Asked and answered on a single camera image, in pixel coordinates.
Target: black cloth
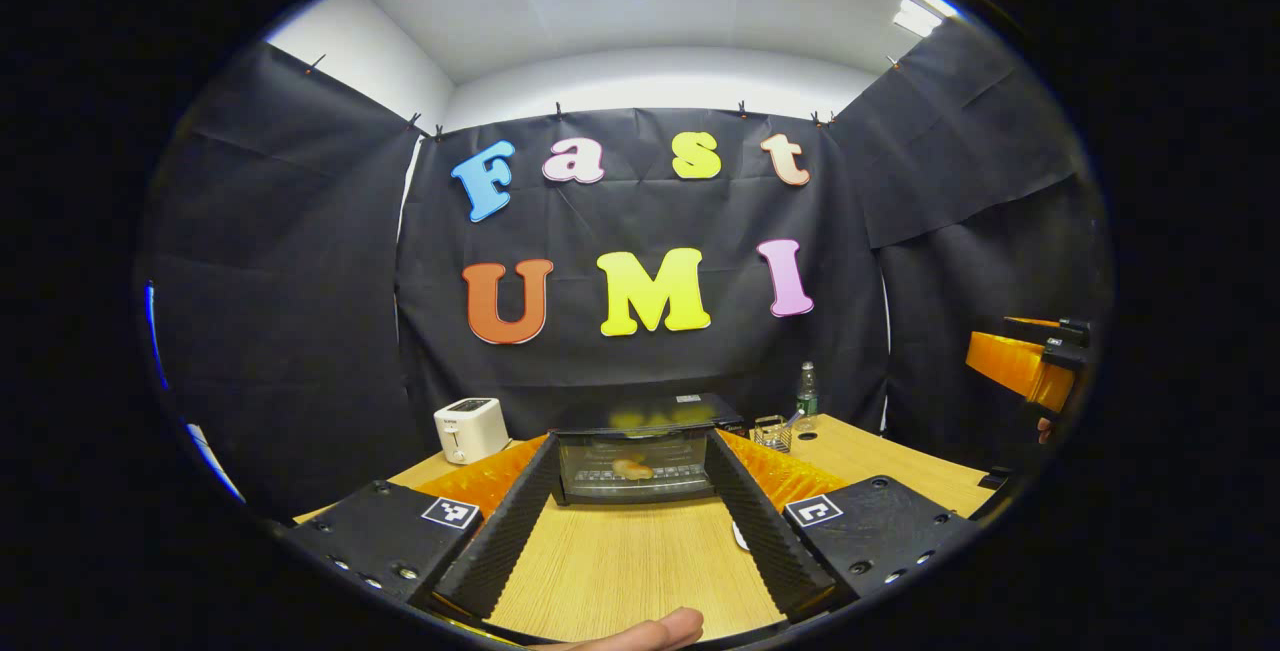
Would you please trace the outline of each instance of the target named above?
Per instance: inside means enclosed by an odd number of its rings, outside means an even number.
[[[1110,313],[1106,212],[1033,70],[947,19],[837,116],[890,308],[888,436],[987,469],[1042,458],[1020,399],[965,366],[992,318]]]
[[[722,171],[682,180],[672,137],[712,133]],[[804,153],[808,185],[786,185],[759,143],[786,133]],[[549,182],[540,171],[558,139],[603,145],[602,182]],[[512,183],[506,208],[468,221],[471,203],[453,166],[499,139]],[[498,396],[516,437],[543,434],[563,405],[667,393],[719,393],[740,414],[790,414],[800,365],[814,361],[820,409],[878,428],[887,365],[881,279],[847,164],[812,122],[690,109],[571,113],[467,128],[424,141],[410,187],[397,267],[401,347],[413,413],[458,396]],[[808,315],[769,313],[773,285],[755,247],[795,238]],[[632,336],[603,336],[605,274],[600,255],[630,251],[650,276],[675,247],[695,247],[709,327],[672,333],[641,324]],[[499,316],[524,313],[521,260],[549,260],[547,324],[526,344],[495,347],[467,325],[471,263],[503,263]],[[436,443],[434,432],[428,441]]]
[[[274,518],[421,460],[398,366],[396,208],[416,132],[260,43],[179,124],[146,255],[173,408]]]

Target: ceiling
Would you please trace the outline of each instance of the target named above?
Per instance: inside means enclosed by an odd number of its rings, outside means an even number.
[[[456,83],[612,49],[731,46],[879,74],[919,41],[901,0],[374,0]]]

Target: hand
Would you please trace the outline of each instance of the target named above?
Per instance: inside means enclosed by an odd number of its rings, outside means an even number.
[[[595,641],[577,643],[544,643],[530,646],[536,651],[675,651],[703,637],[703,614],[681,606],[657,622],[636,625]]]

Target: wooden table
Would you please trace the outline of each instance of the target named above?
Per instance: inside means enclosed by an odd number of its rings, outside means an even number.
[[[855,483],[887,475],[960,515],[991,496],[983,472],[818,417],[818,437],[791,455]],[[458,467],[442,454],[388,481],[415,487]],[[324,509],[298,515],[306,521]],[[489,623],[581,641],[608,636],[677,606],[703,613],[703,638],[783,619],[751,556],[733,541],[719,499],[630,506],[557,506],[550,498]]]

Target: toaster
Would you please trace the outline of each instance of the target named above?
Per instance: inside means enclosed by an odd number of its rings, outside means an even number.
[[[435,411],[435,431],[444,458],[454,464],[492,457],[511,443],[497,399],[462,399]]]

